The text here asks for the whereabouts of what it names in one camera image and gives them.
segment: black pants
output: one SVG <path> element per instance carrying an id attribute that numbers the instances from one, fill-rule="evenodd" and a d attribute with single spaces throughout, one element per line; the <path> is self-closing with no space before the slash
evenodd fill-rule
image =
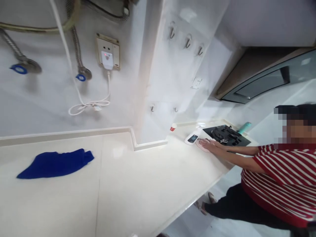
<path id="1" fill-rule="evenodd" d="M 241 184 L 230 187 L 226 196 L 217 203 L 206 203 L 205 210 L 212 216 L 221 219 L 240 220 L 263 224 L 276 229 L 290 230 L 295 237 L 309 236 L 306 228 L 292 226 L 260 207 L 248 196 Z"/>

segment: red cup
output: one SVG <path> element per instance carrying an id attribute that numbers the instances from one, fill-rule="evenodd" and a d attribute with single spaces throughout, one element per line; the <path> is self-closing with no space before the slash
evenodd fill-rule
<path id="1" fill-rule="evenodd" d="M 173 124 L 171 125 L 170 131 L 173 132 L 173 131 L 176 129 L 176 127 L 177 127 L 177 125 L 176 125 L 175 123 L 173 123 Z"/>

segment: red striped shirt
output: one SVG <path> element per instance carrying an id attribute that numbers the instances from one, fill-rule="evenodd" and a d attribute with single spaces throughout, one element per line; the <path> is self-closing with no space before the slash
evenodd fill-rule
<path id="1" fill-rule="evenodd" d="M 260 146 L 253 159 L 265 174 L 243 169 L 241 183 L 262 208 L 291 225 L 306 227 L 316 214 L 316 147 L 293 146 Z"/>

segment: range hood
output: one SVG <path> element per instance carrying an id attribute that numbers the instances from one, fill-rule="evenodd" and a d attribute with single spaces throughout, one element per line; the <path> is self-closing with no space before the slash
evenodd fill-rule
<path id="1" fill-rule="evenodd" d="M 250 47 L 215 98 L 246 104 L 272 89 L 316 78 L 316 48 Z"/>

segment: woman's hand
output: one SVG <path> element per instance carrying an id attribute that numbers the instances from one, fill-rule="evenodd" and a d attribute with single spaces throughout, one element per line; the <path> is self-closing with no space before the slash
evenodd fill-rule
<path id="1" fill-rule="evenodd" d="M 224 150 L 224 151 L 227 151 L 227 148 L 228 148 L 228 147 L 220 144 L 217 141 L 210 141 L 208 139 L 202 139 L 199 141 L 199 143 L 202 145 L 202 147 L 209 150 L 210 152 L 214 152 L 215 149 L 217 149 L 217 148 Z"/>

